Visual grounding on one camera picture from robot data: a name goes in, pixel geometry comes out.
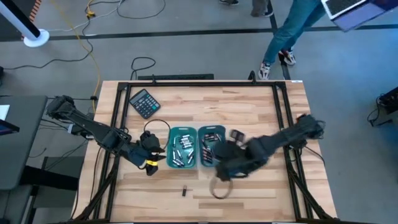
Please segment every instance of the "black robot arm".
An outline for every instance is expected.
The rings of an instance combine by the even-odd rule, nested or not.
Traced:
[[[272,136],[250,139],[243,144],[244,149],[237,144],[244,141],[244,134],[232,130],[231,137],[234,141],[219,142],[214,149],[215,158],[220,161],[216,166],[216,176],[221,181],[247,177],[265,165],[279,147],[299,146],[305,144],[306,139],[318,139],[322,134],[323,128],[319,121],[311,115],[299,117],[294,126]]]
[[[103,149],[122,156],[138,167],[145,164],[147,175],[154,174],[158,169],[157,161],[165,158],[159,155],[164,150],[154,134],[146,131],[140,136],[140,141],[133,143],[131,136],[123,130],[93,121],[78,111],[69,96],[56,97],[48,105],[47,115],[60,121],[72,121],[90,133]]]

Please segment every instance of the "wooden table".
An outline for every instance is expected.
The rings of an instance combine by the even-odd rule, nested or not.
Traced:
[[[110,124],[117,81],[103,82],[95,120]],[[293,118],[309,113],[304,85],[287,81],[287,92]],[[133,87],[131,96],[141,87]],[[227,129],[237,129],[247,138],[278,132],[272,89],[256,87],[145,87],[160,102],[162,108],[153,118],[166,120],[171,127],[222,124]],[[281,93],[279,99],[283,105]],[[123,108],[121,97],[117,127]],[[147,121],[130,106],[126,126],[133,139],[139,139]],[[284,113],[285,127],[287,118]],[[147,129],[160,139],[167,141],[168,129],[164,123],[153,122]],[[320,153],[317,141],[309,141],[308,147]],[[90,142],[80,177],[80,193],[75,216],[90,201],[93,171],[98,146]],[[102,150],[96,168],[95,189],[100,179],[104,157]],[[335,207],[322,161],[311,152],[303,150],[303,167],[308,189],[331,216]],[[266,222],[292,221],[294,213],[282,149],[279,149],[268,164],[246,179],[234,180],[234,190],[229,198],[218,200],[209,193],[209,181],[214,169],[200,165],[195,169],[176,170],[159,163],[159,171],[152,177],[121,159],[112,211],[112,222]],[[182,197],[182,188],[188,187],[187,196]],[[305,209],[302,195],[297,189],[302,216]],[[100,217],[104,217],[107,195],[101,204]]]

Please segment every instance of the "gray floor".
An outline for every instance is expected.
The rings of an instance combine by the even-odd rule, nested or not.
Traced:
[[[277,25],[281,26],[291,0],[274,1]],[[57,1],[74,25],[85,22],[86,1]],[[92,22],[88,34],[118,34],[181,30],[271,28],[269,19],[252,18],[251,2],[242,0],[227,7],[217,0],[166,0],[158,17],[127,20],[112,14]],[[109,12],[115,4],[93,7],[97,14]],[[145,16],[162,7],[161,0],[130,0],[121,12]],[[68,29],[49,0],[43,0],[36,25],[46,29]],[[369,24],[398,24],[398,13],[390,12]],[[333,26],[327,18],[316,26]],[[72,35],[52,32],[52,35]],[[271,33],[138,37],[92,40],[94,55],[103,80],[127,80],[133,58],[154,58],[156,66],[139,75],[214,73],[216,79],[246,79],[257,70]],[[297,64],[290,76],[303,80],[312,113],[327,123],[320,141],[326,161],[338,216],[343,220],[396,223],[398,220],[398,127],[387,124],[372,128],[366,122],[374,100],[398,84],[398,29],[306,32],[295,46]],[[54,40],[38,49],[21,42],[0,42],[0,64],[4,67],[42,65],[52,58],[79,58],[85,51],[76,40]],[[279,65],[272,68],[273,79],[282,78]],[[86,98],[96,85],[90,58],[82,62],[55,62],[43,69],[22,68],[7,72],[0,95],[70,95]],[[90,103],[79,101],[87,111]],[[61,156],[82,142],[82,138],[62,131],[42,129],[32,150],[43,156]],[[74,156],[83,156],[80,149]],[[41,166],[43,157],[29,160]],[[35,223],[57,222],[70,216],[70,208],[41,209]]]

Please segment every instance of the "calculator keypad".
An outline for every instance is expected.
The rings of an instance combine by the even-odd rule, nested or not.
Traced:
[[[160,105],[150,94],[146,94],[132,105],[143,118],[150,117]]]

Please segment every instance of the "teal tray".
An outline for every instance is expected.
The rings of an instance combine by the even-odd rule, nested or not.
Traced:
[[[202,139],[204,138],[205,134],[209,133],[216,133],[221,137],[221,141],[225,142],[225,127],[222,125],[212,125],[212,126],[204,126],[198,130],[198,145],[199,145],[199,154],[200,154],[200,162],[205,167],[214,167],[217,165],[218,161],[213,158],[213,163],[209,163],[204,160],[203,158],[203,143]],[[214,145],[217,141],[205,141],[206,145],[210,147],[211,151],[213,152]]]
[[[190,140],[192,142],[192,148],[191,149],[182,149],[182,145],[180,144],[180,138],[181,136],[184,136],[186,134],[190,135]],[[175,127],[170,130],[170,141],[169,144],[167,145],[167,165],[169,167],[174,168],[174,169],[191,169],[194,167],[197,163],[197,131],[195,128],[191,127]],[[185,167],[179,167],[173,163],[173,150],[179,150],[182,156],[182,159],[180,159],[184,164]],[[194,158],[192,159],[191,163],[188,164],[188,154],[190,151],[193,150],[193,156]]]

